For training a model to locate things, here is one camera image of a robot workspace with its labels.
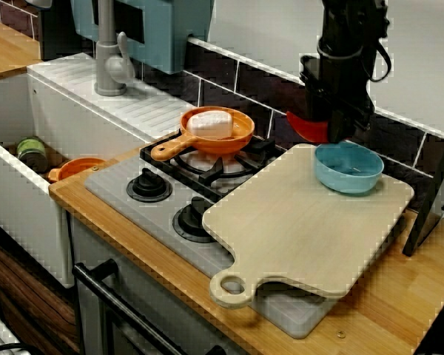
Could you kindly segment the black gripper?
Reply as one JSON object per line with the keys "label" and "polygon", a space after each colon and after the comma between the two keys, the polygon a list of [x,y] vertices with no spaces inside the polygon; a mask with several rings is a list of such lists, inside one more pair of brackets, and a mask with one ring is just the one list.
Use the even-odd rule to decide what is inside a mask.
{"label": "black gripper", "polygon": [[300,78],[306,91],[304,118],[316,123],[330,119],[329,143],[350,138],[355,127],[370,129],[374,106],[366,85],[372,77],[375,59],[376,49],[372,47],[363,48],[348,58],[301,57]]}

